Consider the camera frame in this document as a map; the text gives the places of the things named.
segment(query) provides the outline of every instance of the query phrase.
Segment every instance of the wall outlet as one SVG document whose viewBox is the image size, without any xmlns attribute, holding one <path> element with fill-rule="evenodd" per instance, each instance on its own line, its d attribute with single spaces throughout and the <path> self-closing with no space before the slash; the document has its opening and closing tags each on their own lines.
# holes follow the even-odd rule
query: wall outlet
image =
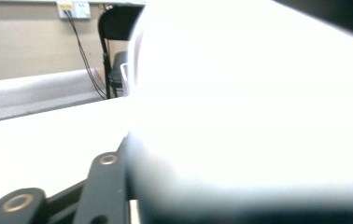
<svg viewBox="0 0 353 224">
<path fill-rule="evenodd" d="M 89 19 L 92 17 L 90 4 L 88 2 L 57 2 L 57 8 L 61 19 L 68 19 L 64 12 L 65 10 L 69 11 L 74 19 Z"/>
</svg>

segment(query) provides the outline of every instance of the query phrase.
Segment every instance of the power outlet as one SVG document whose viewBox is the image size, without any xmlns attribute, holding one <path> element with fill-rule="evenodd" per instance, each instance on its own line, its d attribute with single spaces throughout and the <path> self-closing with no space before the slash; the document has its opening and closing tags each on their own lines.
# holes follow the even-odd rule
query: power outlet
<svg viewBox="0 0 353 224">
<path fill-rule="evenodd" d="M 70 11 L 74 19 L 89 19 L 92 17 L 90 13 L 90 4 L 88 2 L 57 2 L 58 15 L 61 19 L 68 19 L 65 10 Z"/>
</svg>

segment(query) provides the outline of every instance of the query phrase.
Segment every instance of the beige wall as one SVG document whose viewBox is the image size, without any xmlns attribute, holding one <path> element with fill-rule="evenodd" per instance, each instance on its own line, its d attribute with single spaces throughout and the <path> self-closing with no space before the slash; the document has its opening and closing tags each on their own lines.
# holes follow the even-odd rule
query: beige wall
<svg viewBox="0 0 353 224">
<path fill-rule="evenodd" d="M 89 64 L 104 75 L 97 22 L 103 5 L 91 4 L 92 18 L 75 21 Z M 111 43 L 120 50 L 124 43 Z M 0 79 L 84 69 L 68 21 L 55 3 L 0 3 Z"/>
</svg>

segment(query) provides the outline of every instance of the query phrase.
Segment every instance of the black cable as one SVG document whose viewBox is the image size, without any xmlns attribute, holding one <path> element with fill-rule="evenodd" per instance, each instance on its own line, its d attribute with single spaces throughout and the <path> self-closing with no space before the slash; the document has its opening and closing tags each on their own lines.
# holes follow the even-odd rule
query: black cable
<svg viewBox="0 0 353 224">
<path fill-rule="evenodd" d="M 74 23 L 74 21 L 73 21 L 73 19 L 72 19 L 71 11 L 69 11 L 69 10 L 64 10 L 64 13 L 65 13 L 65 15 L 68 17 L 68 20 L 69 20 L 69 22 L 71 23 L 72 29 L 74 30 L 75 35 L 76 35 L 76 37 L 77 37 L 78 48 L 79 48 L 79 51 L 80 51 L 80 55 L 81 55 L 81 57 L 82 57 L 82 59 L 83 59 L 83 62 L 84 62 L 84 65 L 85 65 L 85 67 L 86 67 L 86 71 L 87 71 L 87 73 L 89 74 L 90 80 L 92 81 L 92 85 L 94 86 L 94 88 L 95 88 L 95 90 L 98 92 L 98 94 L 101 96 L 101 98 L 102 98 L 103 100 L 105 100 L 106 98 L 105 98 L 104 96 L 106 96 L 106 94 L 101 90 L 101 88 L 100 88 L 100 87 L 98 86 L 98 84 L 95 82 L 94 77 L 92 76 L 92 71 L 91 71 L 91 69 L 90 69 L 89 62 L 88 62 L 88 60 L 87 60 L 86 54 L 85 54 L 85 52 L 84 52 L 84 49 L 83 49 L 83 47 L 82 47 L 82 45 L 81 45 L 81 43 L 80 43 L 80 39 L 79 39 L 79 37 L 78 37 L 78 31 L 77 31 L 76 26 L 75 26 L 75 23 Z"/>
</svg>

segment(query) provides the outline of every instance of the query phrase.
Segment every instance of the black chair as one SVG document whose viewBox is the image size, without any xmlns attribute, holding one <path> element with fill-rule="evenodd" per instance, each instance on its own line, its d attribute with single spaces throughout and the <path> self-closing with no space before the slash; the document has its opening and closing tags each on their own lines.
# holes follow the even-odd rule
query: black chair
<svg viewBox="0 0 353 224">
<path fill-rule="evenodd" d="M 106 73 L 106 98 L 110 99 L 110 89 L 115 97 L 117 89 L 122 88 L 121 70 L 122 63 L 127 63 L 127 51 L 115 54 L 113 67 L 110 64 L 110 55 L 106 47 L 106 40 L 130 40 L 135 22 L 144 8 L 143 5 L 120 4 L 107 7 L 98 21 L 98 32 L 104 52 L 104 67 Z"/>
</svg>

